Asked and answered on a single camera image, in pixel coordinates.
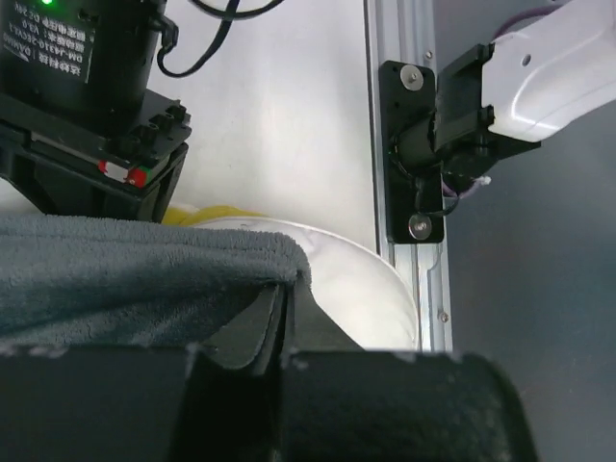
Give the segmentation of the grey plush pillowcase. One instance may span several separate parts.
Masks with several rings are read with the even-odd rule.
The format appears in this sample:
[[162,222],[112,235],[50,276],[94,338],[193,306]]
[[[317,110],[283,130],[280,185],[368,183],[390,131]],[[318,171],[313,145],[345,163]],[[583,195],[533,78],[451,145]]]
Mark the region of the grey plush pillowcase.
[[110,218],[1,217],[1,340],[183,346],[310,266],[290,237]]

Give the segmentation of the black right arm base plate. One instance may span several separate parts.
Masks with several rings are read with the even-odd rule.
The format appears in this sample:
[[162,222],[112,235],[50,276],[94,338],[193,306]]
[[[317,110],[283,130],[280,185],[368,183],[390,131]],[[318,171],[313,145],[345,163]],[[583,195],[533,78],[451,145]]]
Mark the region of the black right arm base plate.
[[387,237],[394,244],[444,240],[441,170],[433,153],[434,72],[387,61],[378,69]]

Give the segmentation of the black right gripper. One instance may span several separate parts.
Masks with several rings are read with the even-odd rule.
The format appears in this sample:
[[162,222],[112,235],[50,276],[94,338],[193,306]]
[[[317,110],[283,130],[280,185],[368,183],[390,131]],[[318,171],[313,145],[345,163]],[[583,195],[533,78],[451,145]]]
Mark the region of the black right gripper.
[[45,214],[159,222],[190,114],[148,88],[162,1],[1,5],[1,177]]

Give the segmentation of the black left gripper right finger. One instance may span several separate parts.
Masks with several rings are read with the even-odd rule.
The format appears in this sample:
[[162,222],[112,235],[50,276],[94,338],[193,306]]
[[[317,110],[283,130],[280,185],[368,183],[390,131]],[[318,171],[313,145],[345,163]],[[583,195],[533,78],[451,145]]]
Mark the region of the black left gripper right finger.
[[364,350],[307,286],[281,286],[278,461],[534,461],[519,395],[470,353]]

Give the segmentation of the white pillow yellow edge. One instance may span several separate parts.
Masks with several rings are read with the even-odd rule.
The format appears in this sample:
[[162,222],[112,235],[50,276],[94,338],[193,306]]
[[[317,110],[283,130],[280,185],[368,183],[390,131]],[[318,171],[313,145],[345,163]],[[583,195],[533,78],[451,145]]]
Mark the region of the white pillow yellow edge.
[[306,224],[230,206],[171,206],[163,223],[284,234],[308,258],[311,292],[317,304],[360,347],[420,347],[420,321],[411,286],[386,260],[354,241]]

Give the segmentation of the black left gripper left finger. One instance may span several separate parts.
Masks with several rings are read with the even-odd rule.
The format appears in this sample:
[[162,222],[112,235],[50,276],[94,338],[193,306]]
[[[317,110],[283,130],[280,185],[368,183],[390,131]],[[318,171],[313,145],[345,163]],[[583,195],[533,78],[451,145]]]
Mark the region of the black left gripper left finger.
[[1,347],[5,461],[275,461],[284,291],[205,344]]

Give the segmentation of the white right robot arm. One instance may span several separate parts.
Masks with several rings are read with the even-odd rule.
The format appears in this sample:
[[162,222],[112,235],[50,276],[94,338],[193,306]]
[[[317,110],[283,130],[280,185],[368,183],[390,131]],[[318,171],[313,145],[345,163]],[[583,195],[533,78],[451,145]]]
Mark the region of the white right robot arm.
[[[53,215],[162,220],[188,152],[190,115],[152,91],[179,39],[162,1],[1,5],[1,177]],[[440,218],[500,160],[533,150],[615,98],[615,5],[571,1],[506,28],[439,74],[379,69],[381,133]]]

